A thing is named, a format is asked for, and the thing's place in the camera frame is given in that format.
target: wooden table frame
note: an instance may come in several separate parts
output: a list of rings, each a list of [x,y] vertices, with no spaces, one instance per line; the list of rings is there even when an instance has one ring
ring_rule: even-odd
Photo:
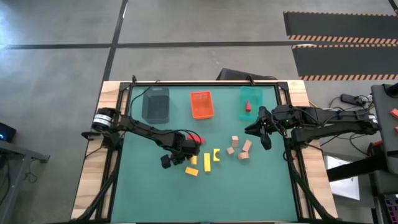
[[[119,102],[120,105],[116,105],[118,100],[118,95],[121,88],[127,88],[130,82],[104,82],[101,94],[99,96],[97,109],[98,108],[116,108],[116,106],[120,107],[121,111],[125,111],[126,102],[129,101],[128,91],[123,91],[120,96]],[[137,82],[139,85],[151,85],[155,82]],[[158,82],[162,84],[174,84],[174,85],[209,85],[209,84],[232,84],[235,83],[237,85],[247,85],[249,81],[162,81]],[[281,103],[286,104],[286,102],[291,102],[294,106],[310,106],[308,102],[308,96],[305,91],[304,82],[301,80],[287,80],[287,81],[274,81],[274,80],[266,80],[266,81],[256,81],[256,83],[285,83],[285,86],[288,87],[288,93],[285,95],[285,91],[283,88],[280,88],[281,95]],[[88,143],[86,154],[94,151],[99,148],[101,145],[102,139],[95,139]],[[318,141],[313,141],[312,145],[319,146]],[[80,177],[80,183],[78,186],[78,190],[76,193],[75,203],[73,206],[73,211],[71,218],[79,217],[86,208],[90,205],[91,201],[94,199],[96,194],[99,192],[101,184],[104,182],[104,177],[107,172],[107,166],[109,166],[108,172],[111,172],[117,158],[117,152],[110,152],[107,149],[100,149],[98,152],[90,155],[88,157],[82,168],[82,173]],[[325,165],[323,163],[322,153],[318,149],[314,149],[311,147],[305,148],[302,150],[302,157],[298,156],[299,159],[295,160],[296,169],[301,171],[300,174],[306,175],[307,183],[309,184],[310,190],[316,196],[318,201],[325,207],[325,209],[334,217],[337,217],[337,212],[335,208],[335,204],[333,201],[333,196],[331,194],[331,189],[328,181],[328,177],[326,174]],[[107,213],[110,203],[110,195],[112,189],[111,187],[106,196],[104,198],[103,204],[101,204],[102,214],[93,215],[91,218],[104,218],[109,215]],[[308,200],[305,198],[301,188],[297,186],[298,196],[301,206],[300,212],[302,217],[308,218],[319,218],[318,213],[314,212],[311,206],[308,206]]]

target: floor mat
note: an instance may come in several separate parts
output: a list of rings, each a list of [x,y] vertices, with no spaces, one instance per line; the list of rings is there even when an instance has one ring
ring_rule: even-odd
[[[375,14],[284,12],[291,40],[396,44],[398,17]]]
[[[398,79],[394,44],[295,45],[292,51],[302,80]]]

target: small wooden cube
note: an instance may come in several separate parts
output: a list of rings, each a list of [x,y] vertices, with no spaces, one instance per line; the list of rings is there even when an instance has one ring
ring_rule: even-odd
[[[228,152],[229,155],[234,154],[234,152],[235,152],[234,148],[232,148],[232,147],[227,148],[226,151]]]
[[[239,138],[237,136],[232,136],[232,147],[238,147],[239,146]]]
[[[398,118],[398,110],[397,110],[397,108],[394,108],[392,111],[390,111],[390,114],[393,115],[393,117]]]
[[[250,146],[251,146],[251,141],[246,140],[246,142],[244,143],[244,146],[243,146],[243,149],[242,149],[242,150],[243,150],[244,152],[249,152]]]
[[[241,152],[238,154],[238,159],[249,159],[249,153]]]

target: teal transparent bin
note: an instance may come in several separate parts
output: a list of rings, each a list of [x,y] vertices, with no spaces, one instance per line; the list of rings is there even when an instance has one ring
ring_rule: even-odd
[[[246,111],[246,103],[249,102],[251,111]],[[259,107],[262,106],[262,89],[250,86],[242,86],[239,97],[239,119],[255,121],[259,114]]]

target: yellow arch block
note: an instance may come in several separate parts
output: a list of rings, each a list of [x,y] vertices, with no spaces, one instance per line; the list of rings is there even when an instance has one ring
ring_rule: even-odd
[[[213,161],[214,162],[219,162],[220,159],[216,157],[217,153],[220,151],[220,149],[213,149]]]

